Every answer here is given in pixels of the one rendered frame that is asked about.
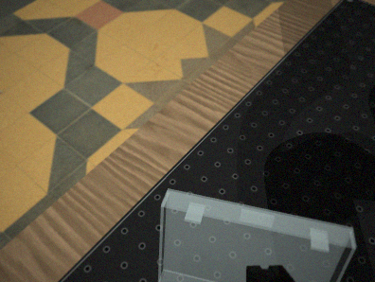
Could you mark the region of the dark grey perforated base plate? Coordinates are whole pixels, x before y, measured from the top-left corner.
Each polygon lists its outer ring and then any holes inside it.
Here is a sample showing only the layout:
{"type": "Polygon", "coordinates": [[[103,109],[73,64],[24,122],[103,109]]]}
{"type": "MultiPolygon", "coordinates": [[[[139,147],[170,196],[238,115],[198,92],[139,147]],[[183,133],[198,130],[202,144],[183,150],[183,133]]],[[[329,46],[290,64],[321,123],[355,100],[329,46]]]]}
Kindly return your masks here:
{"type": "Polygon", "coordinates": [[[58,282],[158,282],[174,189],[353,227],[375,282],[375,5],[340,0],[58,282]]]}

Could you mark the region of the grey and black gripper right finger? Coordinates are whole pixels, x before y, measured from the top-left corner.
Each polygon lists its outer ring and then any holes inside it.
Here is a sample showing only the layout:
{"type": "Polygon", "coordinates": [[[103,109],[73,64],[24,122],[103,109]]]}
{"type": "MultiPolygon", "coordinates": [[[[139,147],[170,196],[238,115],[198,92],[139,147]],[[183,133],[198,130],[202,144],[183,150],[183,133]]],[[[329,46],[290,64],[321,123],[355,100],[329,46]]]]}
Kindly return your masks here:
{"type": "Polygon", "coordinates": [[[273,282],[295,282],[282,265],[269,265],[265,270],[273,282]]]}

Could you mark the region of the white pipette tip box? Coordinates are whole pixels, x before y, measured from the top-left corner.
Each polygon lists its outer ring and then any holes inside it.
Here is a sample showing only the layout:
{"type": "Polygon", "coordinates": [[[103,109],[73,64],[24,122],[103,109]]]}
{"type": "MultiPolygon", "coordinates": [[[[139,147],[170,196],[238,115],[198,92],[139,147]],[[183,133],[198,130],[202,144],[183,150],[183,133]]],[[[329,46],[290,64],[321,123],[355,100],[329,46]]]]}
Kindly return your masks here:
{"type": "Polygon", "coordinates": [[[246,282],[246,266],[269,265],[295,282],[340,282],[356,248],[350,226],[168,188],[158,282],[246,282]]]}

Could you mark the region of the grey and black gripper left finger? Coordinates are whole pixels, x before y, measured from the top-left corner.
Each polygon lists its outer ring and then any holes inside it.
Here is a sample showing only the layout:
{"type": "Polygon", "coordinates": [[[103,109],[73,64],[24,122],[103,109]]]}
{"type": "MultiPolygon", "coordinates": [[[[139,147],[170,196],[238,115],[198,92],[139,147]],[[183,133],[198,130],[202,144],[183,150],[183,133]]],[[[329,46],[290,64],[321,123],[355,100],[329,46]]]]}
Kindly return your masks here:
{"type": "Polygon", "coordinates": [[[246,266],[246,282],[273,282],[273,280],[260,266],[246,266]]]}

